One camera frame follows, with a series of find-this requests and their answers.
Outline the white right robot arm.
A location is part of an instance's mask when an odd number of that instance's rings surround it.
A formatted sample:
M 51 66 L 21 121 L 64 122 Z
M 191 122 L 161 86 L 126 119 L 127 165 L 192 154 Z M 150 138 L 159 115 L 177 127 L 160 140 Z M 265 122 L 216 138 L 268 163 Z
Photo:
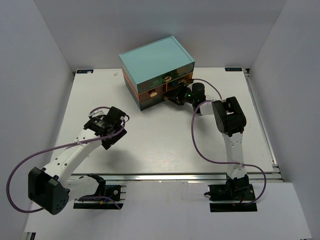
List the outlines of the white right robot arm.
M 245 114 L 236 97 L 222 100 L 208 100 L 205 95 L 205 86 L 202 83 L 186 85 L 180 83 L 178 87 L 166 95 L 167 100 L 183 106 L 185 103 L 192 105 L 191 138 L 195 141 L 194 121 L 195 116 L 212 115 L 217 129 L 222 134 L 226 149 L 226 162 L 215 162 L 226 165 L 226 176 L 231 180 L 240 180 L 247 175 L 244 166 L 243 132 L 247 124 Z

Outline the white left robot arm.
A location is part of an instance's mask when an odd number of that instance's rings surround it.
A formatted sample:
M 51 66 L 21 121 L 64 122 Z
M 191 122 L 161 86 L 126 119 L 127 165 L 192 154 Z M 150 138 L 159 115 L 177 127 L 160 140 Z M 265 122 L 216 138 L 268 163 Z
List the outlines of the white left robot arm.
M 127 132 L 128 115 L 112 106 L 104 113 L 96 108 L 89 114 L 74 142 L 63 147 L 55 160 L 42 168 L 34 167 L 28 174 L 28 198 L 52 215 L 60 213 L 73 200 L 107 199 L 106 181 L 88 173 L 71 179 L 75 169 L 98 147 L 108 150 Z

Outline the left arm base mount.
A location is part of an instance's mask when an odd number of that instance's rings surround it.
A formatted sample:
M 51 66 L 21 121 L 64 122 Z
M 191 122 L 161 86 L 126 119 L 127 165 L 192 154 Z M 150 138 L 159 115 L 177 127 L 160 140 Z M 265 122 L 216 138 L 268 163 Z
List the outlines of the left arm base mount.
M 74 209 L 81 210 L 121 210 L 126 199 L 126 185 L 106 184 L 101 176 L 90 173 L 87 177 L 95 180 L 98 187 L 93 194 L 86 194 L 76 199 Z

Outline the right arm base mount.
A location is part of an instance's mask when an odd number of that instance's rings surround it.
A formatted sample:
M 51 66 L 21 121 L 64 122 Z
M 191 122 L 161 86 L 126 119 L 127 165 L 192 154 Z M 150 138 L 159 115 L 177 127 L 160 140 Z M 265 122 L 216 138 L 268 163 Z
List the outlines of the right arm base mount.
M 250 203 L 256 199 L 254 188 L 249 184 L 247 189 L 232 193 L 225 184 L 208 185 L 204 196 L 209 198 L 211 213 L 245 213 L 257 212 L 257 204 Z

